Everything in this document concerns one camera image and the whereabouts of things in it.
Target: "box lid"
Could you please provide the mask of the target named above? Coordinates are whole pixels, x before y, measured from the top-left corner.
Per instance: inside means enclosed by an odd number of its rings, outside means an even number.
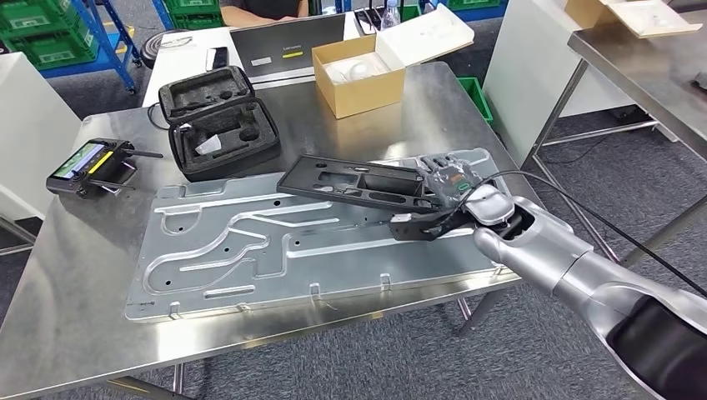
[[[660,0],[615,2],[608,6],[639,38],[690,33],[702,28],[701,23],[690,24]]]
[[[473,42],[474,30],[440,3],[432,12],[379,32],[375,51],[386,62],[397,58],[407,67]]]

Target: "black plastic tray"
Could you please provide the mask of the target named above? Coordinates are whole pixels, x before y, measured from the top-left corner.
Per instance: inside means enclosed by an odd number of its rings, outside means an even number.
[[[390,167],[302,155],[278,182],[278,192],[396,213],[434,213],[440,206],[424,193],[413,168]]]

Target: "white cabinet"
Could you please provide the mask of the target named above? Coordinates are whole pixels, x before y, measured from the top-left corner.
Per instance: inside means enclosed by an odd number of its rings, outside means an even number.
[[[484,81],[484,95],[499,133],[520,165],[579,63],[568,46],[579,25],[566,0],[511,0]],[[634,102],[589,66],[561,117]]]
[[[0,215],[44,219],[45,180],[68,156],[81,121],[22,53],[0,55]]]

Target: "water bottle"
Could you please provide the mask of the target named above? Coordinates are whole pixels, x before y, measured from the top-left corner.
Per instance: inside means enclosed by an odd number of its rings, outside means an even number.
[[[383,12],[383,19],[380,22],[380,30],[384,31],[399,24],[400,12],[398,12],[398,0],[388,0],[385,3],[385,11]]]

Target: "aluminum plate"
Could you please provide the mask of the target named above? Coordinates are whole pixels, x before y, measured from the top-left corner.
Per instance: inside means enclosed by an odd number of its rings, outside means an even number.
[[[454,154],[482,177],[498,171],[483,149]],[[282,175],[160,189],[126,317],[157,322],[326,301],[458,281],[495,268],[472,244],[471,228],[434,242],[396,242],[387,226],[390,212],[277,193]]]

